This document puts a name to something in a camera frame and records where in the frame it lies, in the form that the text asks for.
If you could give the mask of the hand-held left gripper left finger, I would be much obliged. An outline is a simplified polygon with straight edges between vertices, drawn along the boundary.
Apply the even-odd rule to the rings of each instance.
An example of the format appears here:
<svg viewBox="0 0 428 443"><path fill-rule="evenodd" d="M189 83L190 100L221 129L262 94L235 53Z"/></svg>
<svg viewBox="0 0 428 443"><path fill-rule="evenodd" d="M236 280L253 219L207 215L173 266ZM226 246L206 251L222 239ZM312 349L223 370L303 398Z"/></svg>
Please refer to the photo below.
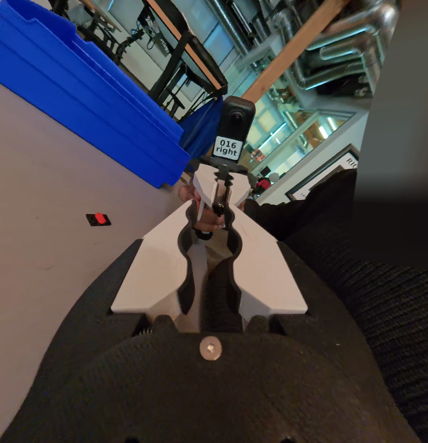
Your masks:
<svg viewBox="0 0 428 443"><path fill-rule="evenodd" d="M189 314L195 281L188 251L197 205L187 201L140 241L139 249L111 305L113 314L144 314L150 324L169 316L181 332L197 332Z"/></svg>

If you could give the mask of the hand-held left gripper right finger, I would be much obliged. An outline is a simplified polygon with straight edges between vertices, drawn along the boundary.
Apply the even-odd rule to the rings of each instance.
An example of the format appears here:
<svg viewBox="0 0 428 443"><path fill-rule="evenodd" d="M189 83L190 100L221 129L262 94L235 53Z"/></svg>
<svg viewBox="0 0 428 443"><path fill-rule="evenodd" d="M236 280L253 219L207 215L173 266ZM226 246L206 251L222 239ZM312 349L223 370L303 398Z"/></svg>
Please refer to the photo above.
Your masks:
<svg viewBox="0 0 428 443"><path fill-rule="evenodd" d="M252 318L305 314L308 306L283 255L286 245L235 206L225 208L229 263L228 304L244 328Z"/></svg>

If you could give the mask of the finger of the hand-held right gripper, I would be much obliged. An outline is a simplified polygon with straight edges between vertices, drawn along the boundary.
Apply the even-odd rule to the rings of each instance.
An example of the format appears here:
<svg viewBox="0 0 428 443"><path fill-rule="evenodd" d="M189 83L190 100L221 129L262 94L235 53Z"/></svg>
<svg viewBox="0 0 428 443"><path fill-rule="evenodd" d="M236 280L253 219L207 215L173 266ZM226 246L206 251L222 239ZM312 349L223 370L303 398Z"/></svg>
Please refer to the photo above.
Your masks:
<svg viewBox="0 0 428 443"><path fill-rule="evenodd" d="M251 185L248 174L232 172L229 174L228 206L239 207L249 196Z"/></svg>
<svg viewBox="0 0 428 443"><path fill-rule="evenodd" d="M218 168L211 165L199 165L194 173L193 184L200 195L201 201L212 208L217 194Z"/></svg>

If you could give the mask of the person's right forearm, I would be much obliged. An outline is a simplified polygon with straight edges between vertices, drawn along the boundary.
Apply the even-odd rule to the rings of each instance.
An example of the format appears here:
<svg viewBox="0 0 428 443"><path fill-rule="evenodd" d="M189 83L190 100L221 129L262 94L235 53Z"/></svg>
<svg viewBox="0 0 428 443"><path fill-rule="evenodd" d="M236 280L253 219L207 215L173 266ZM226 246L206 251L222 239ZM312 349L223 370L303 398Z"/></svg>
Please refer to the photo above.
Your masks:
<svg viewBox="0 0 428 443"><path fill-rule="evenodd" d="M243 211L279 241L302 230L313 236L321 231L349 233L356 177L356 169L345 169L315 186L304 200L260 205L248 199Z"/></svg>

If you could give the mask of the person's right hand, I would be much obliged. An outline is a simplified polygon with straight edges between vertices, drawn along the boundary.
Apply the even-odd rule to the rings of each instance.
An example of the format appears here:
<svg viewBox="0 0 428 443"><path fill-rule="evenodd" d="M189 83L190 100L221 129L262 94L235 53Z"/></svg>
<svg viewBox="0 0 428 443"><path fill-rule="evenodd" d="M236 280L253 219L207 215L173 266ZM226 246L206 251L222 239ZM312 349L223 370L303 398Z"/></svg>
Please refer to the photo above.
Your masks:
<svg viewBox="0 0 428 443"><path fill-rule="evenodd" d="M201 203L203 203L199 192L192 182L179 187L178 197L183 203L188 201L195 202L197 211L199 211ZM218 217L210 208L204 206L201 216L197 219L193 228L202 232L214 232L222 229L224 228L224 216Z"/></svg>

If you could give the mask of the blue ribbed container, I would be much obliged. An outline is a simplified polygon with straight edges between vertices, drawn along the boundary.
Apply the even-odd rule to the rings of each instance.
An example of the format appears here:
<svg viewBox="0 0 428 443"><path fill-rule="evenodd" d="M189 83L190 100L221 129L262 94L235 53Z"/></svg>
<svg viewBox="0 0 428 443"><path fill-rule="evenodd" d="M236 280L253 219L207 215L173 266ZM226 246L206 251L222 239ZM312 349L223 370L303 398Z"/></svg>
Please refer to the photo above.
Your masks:
<svg viewBox="0 0 428 443"><path fill-rule="evenodd" d="M205 156L211 149L223 106L223 97L213 98L180 120L179 125L183 133L179 145L189 155L190 160Z"/></svg>

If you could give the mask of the wooden desk black legs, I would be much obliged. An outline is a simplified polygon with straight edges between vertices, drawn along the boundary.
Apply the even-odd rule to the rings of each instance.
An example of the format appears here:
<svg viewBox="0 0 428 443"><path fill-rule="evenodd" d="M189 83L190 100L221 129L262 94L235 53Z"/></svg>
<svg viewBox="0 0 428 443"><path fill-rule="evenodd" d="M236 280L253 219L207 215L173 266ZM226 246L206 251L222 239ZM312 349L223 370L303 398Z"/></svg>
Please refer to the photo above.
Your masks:
<svg viewBox="0 0 428 443"><path fill-rule="evenodd" d="M213 57L190 30L187 20L174 3L168 0L143 3L141 15L148 14L152 22L157 24L171 54L149 96L162 105L183 75L211 97L226 95L228 81Z"/></svg>

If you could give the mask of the wooden ceiling beam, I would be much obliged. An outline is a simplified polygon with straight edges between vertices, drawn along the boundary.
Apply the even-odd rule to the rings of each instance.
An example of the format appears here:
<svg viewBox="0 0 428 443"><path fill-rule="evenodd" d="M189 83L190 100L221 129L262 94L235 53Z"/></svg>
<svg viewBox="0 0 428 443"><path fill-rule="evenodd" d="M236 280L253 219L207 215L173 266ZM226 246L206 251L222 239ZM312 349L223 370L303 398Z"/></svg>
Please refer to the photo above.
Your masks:
<svg viewBox="0 0 428 443"><path fill-rule="evenodd" d="M349 0L324 1L241 98L256 103L349 3Z"/></svg>

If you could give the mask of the person's black knit clothing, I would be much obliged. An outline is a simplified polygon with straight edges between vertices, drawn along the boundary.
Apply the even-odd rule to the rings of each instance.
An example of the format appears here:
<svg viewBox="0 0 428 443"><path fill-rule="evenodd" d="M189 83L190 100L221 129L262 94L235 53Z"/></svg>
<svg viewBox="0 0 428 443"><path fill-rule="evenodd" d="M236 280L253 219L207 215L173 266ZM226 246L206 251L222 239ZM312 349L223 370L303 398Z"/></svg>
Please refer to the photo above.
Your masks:
<svg viewBox="0 0 428 443"><path fill-rule="evenodd" d="M382 402L428 442L428 270L355 260L348 241L288 245L306 314L278 315L271 332L331 359L370 403Z"/></svg>

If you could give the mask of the blue plastic bin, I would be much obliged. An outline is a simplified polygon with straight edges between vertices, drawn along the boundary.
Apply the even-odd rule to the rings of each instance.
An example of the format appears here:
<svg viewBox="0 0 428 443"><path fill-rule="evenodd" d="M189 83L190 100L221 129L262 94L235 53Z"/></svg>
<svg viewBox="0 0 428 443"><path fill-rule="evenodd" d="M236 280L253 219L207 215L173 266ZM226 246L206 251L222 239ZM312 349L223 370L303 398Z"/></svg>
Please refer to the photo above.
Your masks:
<svg viewBox="0 0 428 443"><path fill-rule="evenodd" d="M76 27L32 1L0 2L0 83L155 188L189 163L183 129Z"/></svg>

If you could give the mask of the black framed wall poster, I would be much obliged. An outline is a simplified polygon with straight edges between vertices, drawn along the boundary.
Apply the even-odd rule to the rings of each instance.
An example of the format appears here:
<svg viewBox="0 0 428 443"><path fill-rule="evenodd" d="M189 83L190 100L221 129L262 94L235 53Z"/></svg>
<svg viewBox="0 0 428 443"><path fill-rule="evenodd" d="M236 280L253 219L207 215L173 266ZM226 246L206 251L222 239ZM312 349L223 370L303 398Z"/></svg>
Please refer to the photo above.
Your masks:
<svg viewBox="0 0 428 443"><path fill-rule="evenodd" d="M285 192L289 201L304 200L315 187L326 182L340 171L356 169L359 162L359 151L349 144L321 167L301 180L297 185Z"/></svg>

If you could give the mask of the silver ventilation duct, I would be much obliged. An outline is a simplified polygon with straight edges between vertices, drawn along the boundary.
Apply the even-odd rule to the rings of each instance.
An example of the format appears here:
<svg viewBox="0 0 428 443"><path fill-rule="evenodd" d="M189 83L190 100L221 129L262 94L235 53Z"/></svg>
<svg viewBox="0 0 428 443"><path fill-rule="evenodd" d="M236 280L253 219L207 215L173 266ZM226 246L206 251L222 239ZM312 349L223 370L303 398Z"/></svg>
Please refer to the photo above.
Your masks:
<svg viewBox="0 0 428 443"><path fill-rule="evenodd" d="M208 0L207 3L241 55L261 44L254 26L260 11L258 1Z"/></svg>
<svg viewBox="0 0 428 443"><path fill-rule="evenodd" d="M305 48L269 95L292 102L294 88L320 96L371 99L403 1L348 1Z"/></svg>

